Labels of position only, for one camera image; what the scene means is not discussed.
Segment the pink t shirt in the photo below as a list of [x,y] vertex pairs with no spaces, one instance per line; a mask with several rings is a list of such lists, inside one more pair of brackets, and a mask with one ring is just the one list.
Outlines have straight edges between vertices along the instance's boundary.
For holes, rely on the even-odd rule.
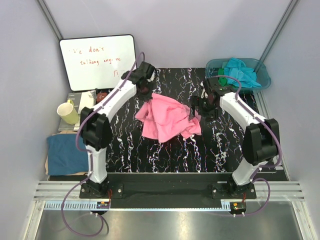
[[181,135],[187,139],[201,135],[201,116],[196,113],[189,119],[190,108],[177,100],[153,93],[152,99],[145,102],[135,118],[143,123],[142,136],[165,143]]

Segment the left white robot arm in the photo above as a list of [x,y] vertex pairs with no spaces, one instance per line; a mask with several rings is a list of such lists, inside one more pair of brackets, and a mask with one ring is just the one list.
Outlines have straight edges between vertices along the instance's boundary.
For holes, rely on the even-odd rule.
[[111,121],[120,108],[131,98],[148,101],[152,98],[156,68],[145,61],[121,76],[117,86],[95,106],[84,107],[80,113],[79,136],[88,155],[88,179],[85,187],[97,198],[108,193],[106,151],[113,135]]

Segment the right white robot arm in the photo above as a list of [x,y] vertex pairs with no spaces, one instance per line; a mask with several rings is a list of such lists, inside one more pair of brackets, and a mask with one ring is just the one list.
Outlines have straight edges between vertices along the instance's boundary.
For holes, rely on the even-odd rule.
[[230,197],[241,198],[250,189],[258,171],[281,163],[279,123],[254,111],[240,98],[240,88],[222,86],[218,76],[204,79],[201,86],[202,94],[190,98],[189,119],[200,115],[213,121],[225,111],[244,130],[242,160],[222,187]]

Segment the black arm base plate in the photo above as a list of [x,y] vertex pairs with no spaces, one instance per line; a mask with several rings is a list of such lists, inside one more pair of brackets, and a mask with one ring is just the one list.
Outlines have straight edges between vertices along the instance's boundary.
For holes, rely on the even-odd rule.
[[111,208],[120,210],[211,210],[221,201],[255,200],[253,184],[244,193],[227,191],[229,173],[109,173],[104,193],[94,193],[85,183],[81,199],[111,198]]

